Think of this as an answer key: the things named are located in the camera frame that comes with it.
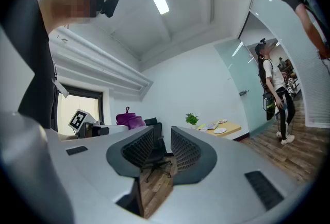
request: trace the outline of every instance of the purple bag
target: purple bag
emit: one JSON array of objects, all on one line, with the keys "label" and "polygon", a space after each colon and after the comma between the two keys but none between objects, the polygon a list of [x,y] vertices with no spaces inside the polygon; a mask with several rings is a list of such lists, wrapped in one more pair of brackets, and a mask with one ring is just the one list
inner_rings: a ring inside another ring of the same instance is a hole
[{"label": "purple bag", "polygon": [[145,126],[145,122],[141,116],[136,116],[134,112],[128,112],[129,107],[126,107],[126,113],[116,116],[117,125],[126,125],[129,130]]}]

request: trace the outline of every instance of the green plant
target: green plant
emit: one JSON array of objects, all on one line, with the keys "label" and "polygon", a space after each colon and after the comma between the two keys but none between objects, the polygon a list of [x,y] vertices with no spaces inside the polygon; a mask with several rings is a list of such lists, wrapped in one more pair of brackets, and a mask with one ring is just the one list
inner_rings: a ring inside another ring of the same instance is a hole
[{"label": "green plant", "polygon": [[190,123],[191,125],[196,125],[196,123],[199,121],[197,117],[199,116],[194,116],[192,113],[186,114],[186,123]]}]

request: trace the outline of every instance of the frosted glass door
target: frosted glass door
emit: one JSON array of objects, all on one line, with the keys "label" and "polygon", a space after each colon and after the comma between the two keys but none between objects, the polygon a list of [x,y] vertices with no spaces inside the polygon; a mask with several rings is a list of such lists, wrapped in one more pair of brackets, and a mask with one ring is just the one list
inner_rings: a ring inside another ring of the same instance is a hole
[{"label": "frosted glass door", "polygon": [[235,82],[239,92],[248,91],[241,96],[244,105],[250,137],[261,133],[274,122],[267,121],[262,107],[263,88],[258,76],[258,65],[249,50],[235,39],[214,45]]}]

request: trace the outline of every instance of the door handle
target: door handle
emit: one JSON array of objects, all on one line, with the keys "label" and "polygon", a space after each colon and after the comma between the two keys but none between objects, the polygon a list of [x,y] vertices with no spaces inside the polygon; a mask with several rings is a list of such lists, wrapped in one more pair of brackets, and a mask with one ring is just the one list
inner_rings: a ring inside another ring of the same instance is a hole
[{"label": "door handle", "polygon": [[240,96],[243,96],[243,95],[245,95],[247,92],[249,92],[249,90],[241,91],[241,92],[239,93],[239,95],[240,95]]}]

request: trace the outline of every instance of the white plate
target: white plate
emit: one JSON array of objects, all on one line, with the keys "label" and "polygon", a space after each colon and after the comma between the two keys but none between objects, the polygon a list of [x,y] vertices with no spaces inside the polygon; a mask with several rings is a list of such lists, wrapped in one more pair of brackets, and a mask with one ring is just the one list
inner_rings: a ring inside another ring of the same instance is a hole
[{"label": "white plate", "polygon": [[226,128],[219,128],[219,129],[215,129],[213,133],[220,134],[220,133],[224,133],[226,130],[227,130]]}]

